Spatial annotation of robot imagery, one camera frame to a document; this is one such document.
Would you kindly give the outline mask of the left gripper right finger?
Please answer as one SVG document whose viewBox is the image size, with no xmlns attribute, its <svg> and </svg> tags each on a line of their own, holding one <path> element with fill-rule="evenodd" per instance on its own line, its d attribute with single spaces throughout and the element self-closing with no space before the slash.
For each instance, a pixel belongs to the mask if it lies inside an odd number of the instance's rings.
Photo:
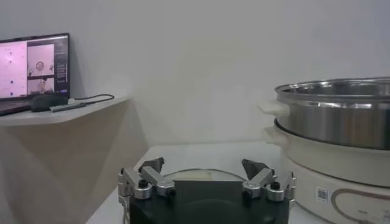
<svg viewBox="0 0 390 224">
<path fill-rule="evenodd" d="M 296 176 L 292 171 L 277 174 L 265 163 L 243 159 L 241 164 L 248 180 L 243 182 L 243 193 L 250 199 L 263 194 L 269 201 L 295 201 Z"/>
</svg>

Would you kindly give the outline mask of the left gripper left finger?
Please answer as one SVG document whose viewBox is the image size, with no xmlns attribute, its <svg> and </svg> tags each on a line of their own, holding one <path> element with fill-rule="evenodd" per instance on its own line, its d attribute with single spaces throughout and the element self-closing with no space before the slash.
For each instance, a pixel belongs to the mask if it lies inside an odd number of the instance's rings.
<svg viewBox="0 0 390 224">
<path fill-rule="evenodd" d="M 138 170 L 131 167 L 121 168 L 118 173 L 118 196 L 147 200 L 155 191 L 157 195 L 165 198 L 175 197 L 175 182 L 166 179 L 159 172 L 164 163 L 164 159 L 160 157 L 144 162 Z"/>
</svg>

